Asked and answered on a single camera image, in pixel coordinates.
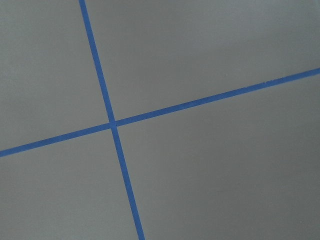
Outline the crossing blue tape line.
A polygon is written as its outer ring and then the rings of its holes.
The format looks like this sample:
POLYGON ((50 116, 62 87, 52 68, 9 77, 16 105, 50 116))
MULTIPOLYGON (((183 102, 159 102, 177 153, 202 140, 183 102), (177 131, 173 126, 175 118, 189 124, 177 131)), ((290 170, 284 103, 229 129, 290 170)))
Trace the crossing blue tape line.
MULTIPOLYGON (((204 97, 204 98, 192 100, 192 101, 189 101, 189 102, 184 102, 184 103, 181 103, 181 104, 177 104, 177 105, 165 107, 165 108, 162 108, 162 109, 146 112, 146 113, 143 113, 143 114, 138 114, 138 115, 135 115, 135 116, 123 118, 123 119, 120 119, 120 120, 116 120, 115 124, 116 124, 116 126, 120 127, 120 126, 124 126, 124 125, 128 125, 128 124, 132 124, 132 123, 135 123, 135 122, 140 122, 140 121, 143 121, 143 120, 155 118, 155 117, 158 117, 158 116, 167 115, 167 114, 170 114, 170 113, 174 113, 174 112, 182 111, 182 110, 185 110, 185 109, 197 107, 197 106, 200 106, 200 105, 204 105, 204 104, 220 101, 220 100, 223 100, 223 99, 235 97, 235 96, 238 96, 238 95, 242 95, 242 94, 246 94, 246 93, 262 90, 262 89, 265 89, 265 88, 270 88, 270 87, 274 87, 274 86, 277 86, 277 85, 281 85, 281 84, 285 84, 285 83, 301 80, 301 79, 304 79, 304 78, 313 77, 313 76, 316 76, 316 75, 319 75, 319 74, 320 74, 320 69, 319 68, 315 68, 315 69, 312 69, 312 70, 307 70, 307 71, 304 71, 304 72, 300 72, 300 73, 296 73, 296 74, 293 74, 293 75, 277 78, 277 79, 274 79, 274 80, 269 80, 269 81, 257 83, 257 84, 254 84, 254 85, 250 85, 250 86, 246 86, 246 87, 230 90, 230 91, 227 91, 227 92, 224 92, 224 93, 219 93, 219 94, 207 96, 207 97, 204 97)), ((47 139, 34 141, 34 142, 23 144, 23 145, 20 145, 20 146, 15 146, 15 147, 12 147, 12 148, 4 149, 4 150, 0 151, 0 156, 1 157, 5 157, 5 156, 9 156, 9 155, 13 155, 13 154, 29 151, 29 150, 32 150, 32 149, 37 149, 37 148, 44 147, 44 146, 47 146, 47 145, 52 145, 52 144, 59 143, 59 142, 64 142, 64 141, 67 141, 67 140, 70 140, 70 139, 74 139, 74 138, 90 135, 90 134, 93 134, 93 133, 109 130, 110 128, 111 127, 110 127, 109 123, 104 123, 104 124, 101 124, 101 125, 92 126, 92 127, 89 127, 89 128, 85 128, 85 129, 69 132, 69 133, 66 133, 66 134, 50 137, 50 138, 47 138, 47 139)))

